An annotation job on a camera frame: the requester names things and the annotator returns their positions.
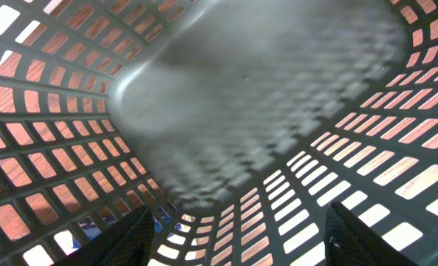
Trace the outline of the grey plastic slatted basket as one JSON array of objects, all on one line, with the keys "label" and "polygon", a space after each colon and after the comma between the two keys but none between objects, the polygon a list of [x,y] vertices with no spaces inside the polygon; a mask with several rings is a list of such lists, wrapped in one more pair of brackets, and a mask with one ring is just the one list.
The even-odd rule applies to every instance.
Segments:
[{"label": "grey plastic slatted basket", "polygon": [[332,202],[438,265],[438,1],[0,0],[0,265],[140,206],[148,265],[325,265]]}]

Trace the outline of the colourful Kleenex tissue multipack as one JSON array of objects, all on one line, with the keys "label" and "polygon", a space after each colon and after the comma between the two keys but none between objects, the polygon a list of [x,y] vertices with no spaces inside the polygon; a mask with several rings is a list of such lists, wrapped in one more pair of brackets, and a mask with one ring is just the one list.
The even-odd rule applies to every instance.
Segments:
[{"label": "colourful Kleenex tissue multipack", "polygon": [[[160,215],[160,220],[162,220],[163,222],[171,221],[170,216],[162,208],[158,208],[157,213]],[[101,209],[100,215],[103,221],[108,226],[111,226],[117,222],[117,219],[114,217],[111,210],[107,207]],[[140,229],[139,234],[141,240],[146,240],[147,242],[152,241],[154,235],[161,232],[162,224],[154,216],[152,217],[152,221],[153,225],[147,223],[145,228]],[[88,240],[93,240],[101,233],[99,227],[96,226],[96,224],[92,221],[90,217],[82,219],[78,223],[78,225],[87,236]],[[56,233],[53,239],[66,255],[69,255],[81,248],[81,244],[79,243],[79,241],[68,229]]]}]

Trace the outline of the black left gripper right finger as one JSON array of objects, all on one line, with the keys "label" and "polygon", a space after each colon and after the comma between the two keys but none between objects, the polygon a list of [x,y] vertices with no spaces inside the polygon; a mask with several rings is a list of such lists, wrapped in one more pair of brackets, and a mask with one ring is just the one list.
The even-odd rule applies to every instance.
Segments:
[{"label": "black left gripper right finger", "polygon": [[416,266],[340,202],[326,211],[326,266]]}]

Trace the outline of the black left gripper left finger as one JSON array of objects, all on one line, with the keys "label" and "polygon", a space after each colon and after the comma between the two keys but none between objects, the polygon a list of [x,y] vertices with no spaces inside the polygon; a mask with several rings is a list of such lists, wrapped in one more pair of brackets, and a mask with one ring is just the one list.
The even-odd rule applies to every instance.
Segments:
[{"label": "black left gripper left finger", "polygon": [[153,239],[152,211],[140,206],[54,266],[147,266]]}]

